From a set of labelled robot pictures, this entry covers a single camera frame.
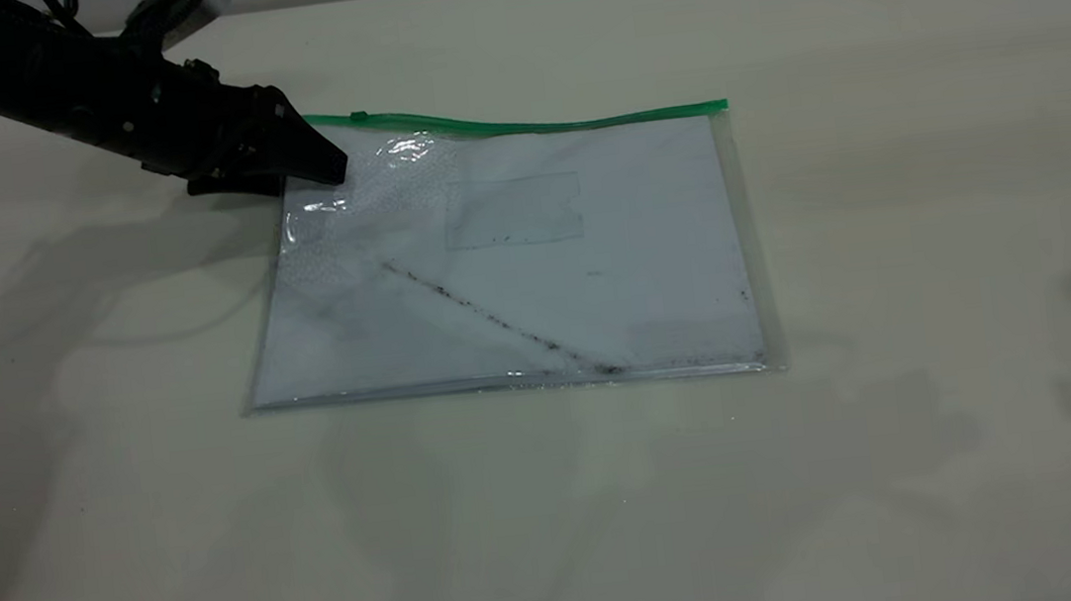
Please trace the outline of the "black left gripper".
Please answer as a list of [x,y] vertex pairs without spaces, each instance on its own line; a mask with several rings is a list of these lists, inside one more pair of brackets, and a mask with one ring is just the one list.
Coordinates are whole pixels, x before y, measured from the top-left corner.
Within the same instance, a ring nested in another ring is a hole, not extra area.
[[280,88],[220,82],[172,62],[129,66],[145,169],[187,181],[191,196],[281,197],[288,177],[341,185],[346,152],[312,127]]

